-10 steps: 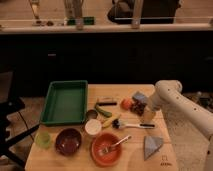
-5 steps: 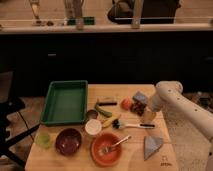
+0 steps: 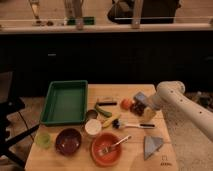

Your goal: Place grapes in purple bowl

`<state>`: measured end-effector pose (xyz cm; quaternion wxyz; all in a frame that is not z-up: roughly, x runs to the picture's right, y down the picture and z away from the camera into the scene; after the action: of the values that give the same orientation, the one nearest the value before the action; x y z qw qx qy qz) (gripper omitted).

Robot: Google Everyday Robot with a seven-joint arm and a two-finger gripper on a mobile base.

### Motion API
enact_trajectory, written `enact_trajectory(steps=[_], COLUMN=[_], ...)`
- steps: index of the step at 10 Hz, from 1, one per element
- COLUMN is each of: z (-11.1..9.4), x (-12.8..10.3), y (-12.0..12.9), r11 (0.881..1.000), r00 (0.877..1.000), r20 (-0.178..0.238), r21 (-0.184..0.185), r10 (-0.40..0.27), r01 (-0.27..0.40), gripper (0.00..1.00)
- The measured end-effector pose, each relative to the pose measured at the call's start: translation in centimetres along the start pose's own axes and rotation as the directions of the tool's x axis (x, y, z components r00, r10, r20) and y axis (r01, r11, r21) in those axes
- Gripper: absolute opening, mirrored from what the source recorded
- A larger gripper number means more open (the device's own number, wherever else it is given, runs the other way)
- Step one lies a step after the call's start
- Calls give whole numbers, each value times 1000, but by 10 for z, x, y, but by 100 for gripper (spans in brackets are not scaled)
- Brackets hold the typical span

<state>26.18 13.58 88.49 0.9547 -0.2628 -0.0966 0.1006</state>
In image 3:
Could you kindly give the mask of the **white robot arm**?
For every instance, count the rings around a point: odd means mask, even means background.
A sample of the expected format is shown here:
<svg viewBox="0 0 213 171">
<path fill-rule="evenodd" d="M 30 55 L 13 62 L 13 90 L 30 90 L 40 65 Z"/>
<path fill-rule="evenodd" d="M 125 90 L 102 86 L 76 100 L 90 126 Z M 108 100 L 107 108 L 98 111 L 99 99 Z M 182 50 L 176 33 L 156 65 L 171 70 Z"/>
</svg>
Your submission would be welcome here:
<svg viewBox="0 0 213 171">
<path fill-rule="evenodd" d="M 166 104 L 175 107 L 213 142 L 213 113 L 185 97 L 184 92 L 181 81 L 163 81 L 157 85 L 156 92 L 145 96 L 142 102 L 155 111 Z"/>
</svg>

